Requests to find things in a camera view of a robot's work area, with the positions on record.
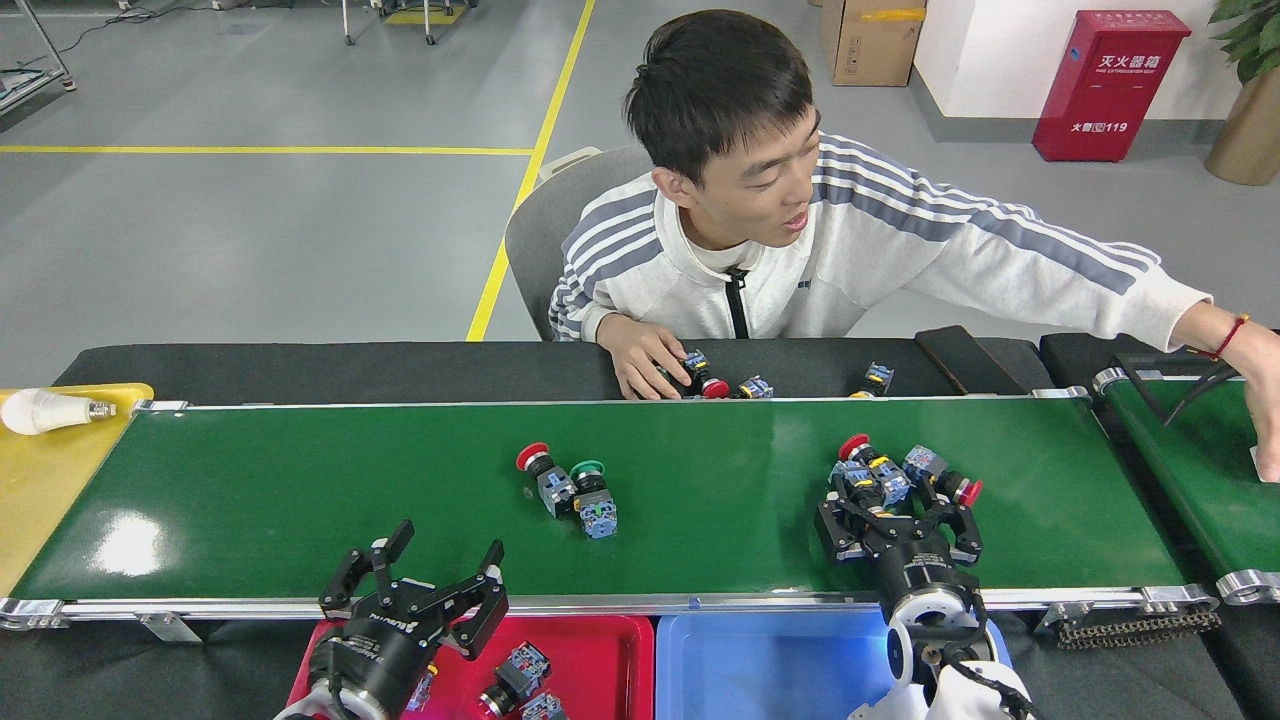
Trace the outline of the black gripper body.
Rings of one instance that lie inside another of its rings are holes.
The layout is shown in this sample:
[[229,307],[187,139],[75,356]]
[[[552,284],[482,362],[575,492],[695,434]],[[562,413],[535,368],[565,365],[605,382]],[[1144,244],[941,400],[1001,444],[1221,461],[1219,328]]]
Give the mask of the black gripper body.
[[915,536],[906,530],[891,537],[878,551],[878,587],[882,606],[899,606],[906,598],[948,594],[961,606],[972,605],[972,578],[960,573],[943,536]]
[[349,618],[310,655],[307,717],[398,719],[461,616],[457,600],[442,594],[328,598],[323,609]]

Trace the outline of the person's right hand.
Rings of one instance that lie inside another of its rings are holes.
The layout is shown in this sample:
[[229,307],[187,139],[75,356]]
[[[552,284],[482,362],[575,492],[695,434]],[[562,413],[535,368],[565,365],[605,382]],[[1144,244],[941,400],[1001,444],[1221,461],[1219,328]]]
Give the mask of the person's right hand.
[[623,398],[682,397],[680,388],[690,382],[687,352],[663,325],[609,313],[596,327],[595,342],[611,355]]

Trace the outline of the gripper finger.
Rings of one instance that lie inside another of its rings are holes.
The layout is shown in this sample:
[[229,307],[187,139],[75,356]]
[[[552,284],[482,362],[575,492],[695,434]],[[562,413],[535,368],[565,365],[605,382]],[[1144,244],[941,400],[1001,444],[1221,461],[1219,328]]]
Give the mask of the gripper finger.
[[475,661],[509,610],[500,562],[502,541],[492,542],[480,568],[461,582],[410,592],[410,635],[425,648],[447,646]]
[[872,512],[837,495],[827,495],[815,511],[815,532],[826,553],[836,564],[878,559],[906,539],[906,518]]
[[972,514],[972,509],[961,505],[934,505],[925,511],[925,524],[931,530],[940,525],[951,529],[954,539],[942,541],[942,546],[948,551],[952,561],[964,566],[973,566],[978,562],[983,551],[980,532]]
[[396,580],[390,566],[401,557],[415,534],[411,519],[403,519],[389,537],[375,539],[367,550],[352,548],[340,561],[319,596],[324,612],[346,611],[355,607],[356,591],[372,574],[375,596],[380,609],[390,609],[396,602]]

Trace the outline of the person's left hand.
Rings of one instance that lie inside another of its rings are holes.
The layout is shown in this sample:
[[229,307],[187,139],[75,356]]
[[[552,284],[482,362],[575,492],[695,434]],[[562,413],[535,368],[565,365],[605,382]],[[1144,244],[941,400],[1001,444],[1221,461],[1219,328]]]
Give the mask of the person's left hand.
[[1245,406],[1257,434],[1257,474],[1262,482],[1277,483],[1279,337],[1261,324],[1245,320],[1222,351],[1222,360],[1238,370],[1245,383]]

